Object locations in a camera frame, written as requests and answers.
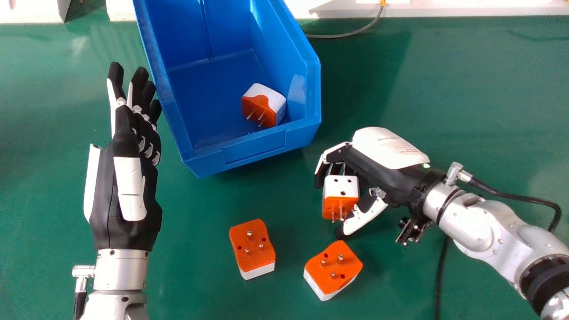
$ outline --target robotic arm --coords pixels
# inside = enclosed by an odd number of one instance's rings
[[[144,68],[134,74],[128,95],[122,89],[123,74],[120,64],[110,65],[112,142],[105,148],[91,144],[89,150],[83,209],[97,262],[73,268],[75,320],[148,319],[142,290],[162,223],[155,199],[162,151],[156,121],[162,108],[152,100],[155,87]],[[89,278],[94,278],[94,291],[86,301]]]
[[[396,242],[418,243],[425,229],[436,222],[464,254],[498,271],[542,319],[569,319],[569,249],[551,232],[524,223],[507,205],[468,193],[456,182],[554,208],[550,231],[559,222],[559,206],[496,191],[459,163],[446,173],[428,163],[428,156],[384,128],[360,129],[352,142],[326,150],[316,168],[316,188],[324,186],[327,174],[338,174],[342,168],[345,175],[357,175],[360,182],[369,184],[342,219],[336,237],[353,234],[388,206],[408,207],[410,218],[400,221],[403,230]]]

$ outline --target green table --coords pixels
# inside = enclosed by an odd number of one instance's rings
[[[73,5],[63,25],[0,27],[0,319],[64,319],[74,264],[94,263],[83,217],[89,143],[109,141],[105,77],[146,58],[134,23],[110,23],[100,1]],[[311,22],[336,32],[361,21]],[[332,240],[312,187],[320,153],[364,126],[385,126],[433,165],[459,161],[499,189],[569,208],[569,18],[385,19],[365,35],[312,44],[322,62],[323,122],[311,146],[198,180],[180,162],[164,119],[157,198],[162,232],[151,254],[152,319],[430,319],[443,234],[394,243],[403,209],[348,241],[364,263],[328,302],[302,279]],[[548,208],[511,203],[547,226]],[[275,272],[244,281],[231,225],[263,219]],[[569,243],[566,216],[557,235]],[[452,246],[445,319],[535,319],[494,270]]]

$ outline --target blue container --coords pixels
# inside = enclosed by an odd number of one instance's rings
[[[282,0],[134,0],[162,108],[198,177],[307,146],[321,122],[320,62]],[[241,114],[261,83],[287,98],[274,128]]]

